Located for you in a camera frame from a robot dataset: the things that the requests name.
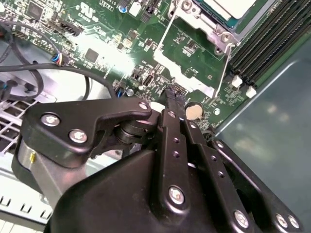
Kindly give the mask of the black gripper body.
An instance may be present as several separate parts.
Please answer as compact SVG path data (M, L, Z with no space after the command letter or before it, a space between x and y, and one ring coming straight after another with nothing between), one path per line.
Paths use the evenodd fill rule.
M160 188L158 157L136 152L69 188L58 201L47 233L253 233L255 224L230 186L226 201L211 182L220 178L203 169L182 166L189 186L182 204L170 198L170 185Z

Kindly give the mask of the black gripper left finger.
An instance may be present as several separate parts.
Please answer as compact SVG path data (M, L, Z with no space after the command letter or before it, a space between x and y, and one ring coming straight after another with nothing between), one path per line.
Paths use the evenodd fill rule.
M26 112L20 158L54 209L75 184L136 152L157 154L160 188L181 205L189 186L186 139L174 92L160 97L161 111L135 97L39 104Z

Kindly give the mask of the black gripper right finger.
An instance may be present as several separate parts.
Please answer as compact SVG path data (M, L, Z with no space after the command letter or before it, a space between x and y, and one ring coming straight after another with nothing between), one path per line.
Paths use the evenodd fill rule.
M180 92L173 96L217 232L302 233L303 224L286 204L224 141L206 140L198 126L187 120L184 96Z

